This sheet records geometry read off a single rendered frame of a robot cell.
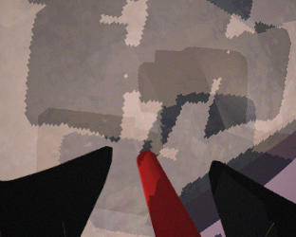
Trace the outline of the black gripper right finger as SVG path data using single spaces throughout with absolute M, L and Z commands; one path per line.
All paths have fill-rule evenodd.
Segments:
M 296 237 L 296 203 L 220 161 L 209 170 L 225 237 Z

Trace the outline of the red peg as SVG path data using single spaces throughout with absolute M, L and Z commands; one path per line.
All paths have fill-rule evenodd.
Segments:
M 153 152 L 137 158 L 155 237 L 202 237 Z

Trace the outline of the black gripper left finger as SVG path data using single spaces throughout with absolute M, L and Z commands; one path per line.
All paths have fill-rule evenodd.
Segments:
M 113 162 L 103 147 L 11 181 L 0 180 L 0 237 L 81 237 Z

